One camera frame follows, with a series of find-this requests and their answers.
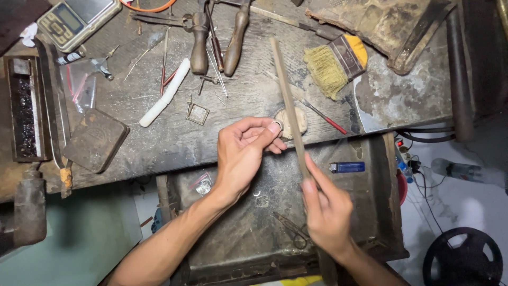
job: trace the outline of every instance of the workbench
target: workbench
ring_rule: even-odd
[[[158,7],[164,2],[144,0],[142,6]],[[309,1],[305,1],[302,6],[295,7],[289,0],[257,0],[252,5],[305,24],[318,25],[304,15],[308,4]],[[173,5],[173,13],[183,15],[197,8],[195,0],[178,0]],[[223,51],[229,43],[237,10],[237,7],[227,4],[217,4],[213,9],[212,18]],[[251,12],[236,72],[231,78],[223,76],[228,98],[224,96],[220,84],[210,82],[205,82],[201,96],[197,96],[200,80],[189,72],[171,104],[149,127],[144,128],[138,121],[160,97],[163,58],[163,43],[160,41],[166,28],[143,24],[143,34],[138,36],[137,23],[128,17],[128,13],[129,10],[124,7],[84,46],[88,56],[100,58],[120,45],[113,57],[108,59],[109,70],[115,79],[109,82],[97,76],[97,109],[129,125],[131,131],[105,172],[94,174],[73,164],[73,189],[216,162],[217,133],[221,128],[246,116],[273,117],[283,108],[278,84],[266,75],[267,71],[275,74],[270,37],[276,37],[280,42],[290,83],[301,89],[309,102],[347,131],[346,135],[341,134],[295,100],[308,117],[308,129],[303,135],[305,144],[424,125],[447,120],[452,115],[445,25],[437,30],[406,76],[396,75],[386,67],[385,57],[367,45],[367,72],[344,87],[339,100],[333,101],[319,92],[302,61],[304,48],[326,44],[327,40]],[[341,33],[332,26],[325,29]],[[194,42],[193,35],[179,27],[172,27],[169,35],[167,75],[178,67],[184,57],[190,57]],[[150,45],[155,45],[155,48],[139,60],[125,80],[136,60]],[[22,50],[13,48],[7,54],[23,53]],[[208,75],[215,76],[211,66]],[[214,92],[227,107],[221,104]],[[194,103],[210,109],[204,126],[185,119],[187,100],[191,94]],[[0,138],[0,202],[13,199],[21,173],[28,168],[28,164],[12,162],[10,137],[7,136],[10,132],[10,119],[6,117],[9,105],[5,102],[7,97],[2,97],[2,100],[0,111],[3,111],[4,118],[1,131],[4,136]],[[70,100],[67,101],[67,110],[73,130],[80,114]],[[59,172],[55,164],[45,162],[41,171],[47,180],[47,192],[60,192]]]

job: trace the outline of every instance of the scale display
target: scale display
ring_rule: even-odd
[[[39,29],[62,52],[71,52],[122,8],[119,0],[67,0],[37,20]]]

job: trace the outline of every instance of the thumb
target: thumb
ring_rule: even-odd
[[[280,132],[280,125],[276,122],[270,123],[263,132],[251,144],[259,149],[264,149],[270,145],[275,138],[278,137]]]

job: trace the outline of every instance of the scissors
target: scissors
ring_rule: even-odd
[[[312,240],[310,239],[310,236],[308,234],[306,234],[301,227],[298,227],[294,222],[290,221],[289,219],[283,217],[281,214],[279,214],[278,212],[273,212],[273,216],[275,216],[276,219],[278,219],[280,222],[282,222],[282,224],[289,228],[289,230],[291,230],[294,234],[295,234],[295,237],[293,238],[293,245],[297,248],[297,249],[305,249],[307,247],[307,244],[310,243],[311,245],[314,245]],[[304,241],[304,244],[303,246],[299,246],[297,244],[297,238],[301,238],[303,241]]]

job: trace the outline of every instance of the metal tray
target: metal tray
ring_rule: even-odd
[[[402,240],[393,134],[329,141],[306,150],[337,186],[351,194],[354,240],[381,261],[409,257]],[[364,161],[366,170],[331,174],[329,163],[341,161]],[[188,186],[205,171],[215,178],[216,165],[168,175],[169,203],[176,213],[201,197]],[[317,274],[313,248],[294,247],[293,234],[272,215],[277,211],[304,225],[300,180],[294,150],[265,154],[250,190],[199,239],[171,285],[252,285]]]

